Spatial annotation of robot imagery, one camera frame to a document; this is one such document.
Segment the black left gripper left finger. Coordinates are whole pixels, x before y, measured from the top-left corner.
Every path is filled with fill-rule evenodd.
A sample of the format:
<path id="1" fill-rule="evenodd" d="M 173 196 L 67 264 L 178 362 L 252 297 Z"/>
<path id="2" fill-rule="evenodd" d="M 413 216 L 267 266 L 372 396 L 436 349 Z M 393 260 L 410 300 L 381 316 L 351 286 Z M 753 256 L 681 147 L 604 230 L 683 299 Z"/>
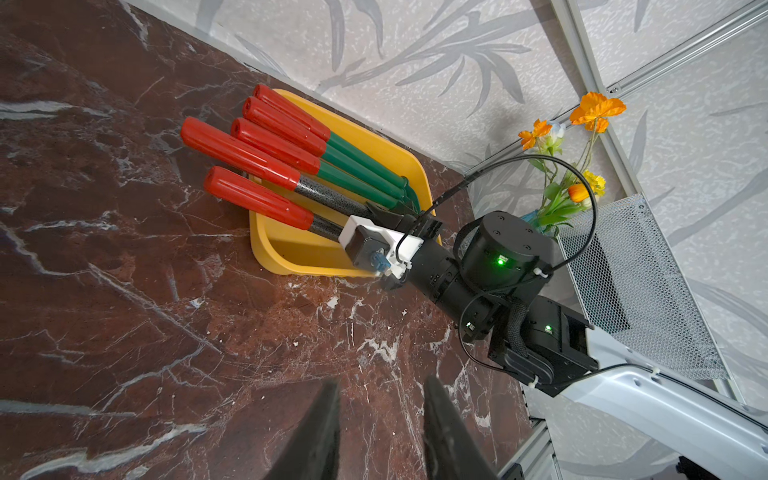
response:
<path id="1" fill-rule="evenodd" d="M 340 461 L 340 394 L 325 382 L 265 479 L 336 479 Z"/>

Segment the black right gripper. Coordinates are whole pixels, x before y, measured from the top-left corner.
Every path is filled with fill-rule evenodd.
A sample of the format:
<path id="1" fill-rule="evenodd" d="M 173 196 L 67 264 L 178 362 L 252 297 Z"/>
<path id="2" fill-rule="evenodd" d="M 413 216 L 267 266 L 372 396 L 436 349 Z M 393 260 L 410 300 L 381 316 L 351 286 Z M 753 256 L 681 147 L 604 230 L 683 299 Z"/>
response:
<path id="1" fill-rule="evenodd" d="M 436 242 L 442 222 L 378 207 L 375 225 L 424 240 L 403 280 L 381 276 L 383 288 L 414 285 L 462 327 L 490 327 L 498 316 L 498 242 L 490 220 L 479 218 L 457 234 L 454 250 Z"/>

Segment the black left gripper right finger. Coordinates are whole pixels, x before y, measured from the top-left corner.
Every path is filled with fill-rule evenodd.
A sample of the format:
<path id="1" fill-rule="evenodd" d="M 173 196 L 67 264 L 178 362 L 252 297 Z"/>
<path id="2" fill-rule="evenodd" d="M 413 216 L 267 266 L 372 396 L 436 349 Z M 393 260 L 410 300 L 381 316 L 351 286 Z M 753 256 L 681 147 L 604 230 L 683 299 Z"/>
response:
<path id="1" fill-rule="evenodd" d="M 424 383 L 424 454 L 428 479 L 496 479 L 443 384 Z"/>

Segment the green small hoe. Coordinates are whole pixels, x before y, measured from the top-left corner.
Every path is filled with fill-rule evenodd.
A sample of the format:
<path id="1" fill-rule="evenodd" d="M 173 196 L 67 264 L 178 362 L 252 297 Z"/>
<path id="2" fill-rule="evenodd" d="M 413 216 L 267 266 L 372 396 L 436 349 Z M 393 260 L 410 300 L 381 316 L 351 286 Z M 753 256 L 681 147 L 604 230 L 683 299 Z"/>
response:
<path id="1" fill-rule="evenodd" d="M 242 109 L 242 116 L 279 136 L 301 147 L 305 151 L 319 157 L 335 166 L 336 168 L 352 175 L 353 177 L 373 186 L 381 192 L 395 197 L 400 201 L 395 211 L 413 212 L 415 209 L 407 202 L 404 191 L 399 187 L 390 184 L 387 180 L 379 177 L 371 170 L 352 160 L 347 155 L 340 153 L 336 149 L 326 148 L 324 142 L 309 132 L 305 127 L 291 120 L 274 107 L 267 105 L 264 101 L 251 96 L 246 99 Z"/>
<path id="2" fill-rule="evenodd" d="M 253 94 L 259 100 L 264 101 L 267 105 L 274 107 L 277 111 L 281 112 L 291 120 L 305 127 L 316 137 L 320 138 L 326 148 L 334 148 L 340 153 L 343 153 L 350 157 L 352 160 L 357 161 L 361 165 L 365 166 L 379 177 L 387 180 L 390 184 L 399 187 L 404 191 L 407 198 L 407 202 L 415 210 L 420 209 L 418 196 L 409 186 L 406 177 L 398 176 L 392 172 L 380 162 L 370 157 L 356 146 L 352 145 L 343 137 L 339 136 L 336 131 L 332 130 L 325 123 L 313 117 L 305 110 L 292 103 L 282 95 L 278 94 L 275 90 L 271 89 L 265 84 L 258 84 Z"/>
<path id="3" fill-rule="evenodd" d="M 395 197 L 381 192 L 249 120 L 235 119 L 231 125 L 231 135 L 290 166 L 296 167 L 302 173 L 315 175 L 387 209 L 394 209 L 400 203 Z"/>

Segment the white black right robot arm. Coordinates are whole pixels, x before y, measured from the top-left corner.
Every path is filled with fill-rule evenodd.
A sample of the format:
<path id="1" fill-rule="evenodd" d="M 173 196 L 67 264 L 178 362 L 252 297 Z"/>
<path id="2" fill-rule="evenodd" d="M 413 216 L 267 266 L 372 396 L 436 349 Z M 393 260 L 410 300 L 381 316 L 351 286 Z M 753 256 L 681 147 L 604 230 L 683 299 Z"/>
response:
<path id="1" fill-rule="evenodd" d="M 717 478 L 766 477 L 764 420 L 542 295 L 560 256 L 523 219 L 492 212 L 445 249 L 422 234 L 352 218 L 341 242 L 357 266 L 420 290 L 453 321 L 462 344 L 486 341 L 484 367 L 613 416 Z"/>

